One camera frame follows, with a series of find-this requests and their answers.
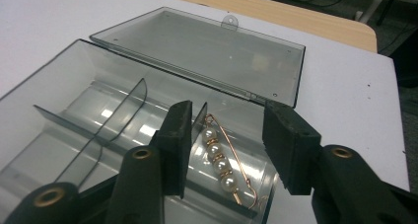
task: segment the dark floor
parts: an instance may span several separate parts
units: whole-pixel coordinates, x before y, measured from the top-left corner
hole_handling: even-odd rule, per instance
[[[274,0],[345,19],[354,19],[358,11],[365,11],[373,0]],[[388,0],[383,0],[368,25],[377,35],[380,54],[390,56],[418,29],[418,0],[395,0],[383,24],[377,21]],[[411,191],[418,193],[418,88],[399,88],[402,109],[405,153]]]

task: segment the silver bead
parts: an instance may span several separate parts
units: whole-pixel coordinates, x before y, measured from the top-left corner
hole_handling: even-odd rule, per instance
[[[206,148],[208,158],[212,161],[216,156],[222,153],[222,145],[220,143],[212,143]]]
[[[237,190],[238,181],[234,174],[227,174],[221,179],[221,187],[226,192],[234,192]]]
[[[218,138],[216,135],[216,130],[214,128],[208,127],[203,129],[202,140],[203,143],[207,143],[212,139]]]
[[[231,164],[228,161],[228,158],[219,158],[213,163],[213,168],[215,170],[215,173],[220,175],[226,172],[229,172],[231,170]]]

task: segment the transparent lid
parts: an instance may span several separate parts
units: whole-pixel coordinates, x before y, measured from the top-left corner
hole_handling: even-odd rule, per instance
[[[161,8],[91,36],[106,47],[248,100],[293,107],[305,47],[223,22]]]

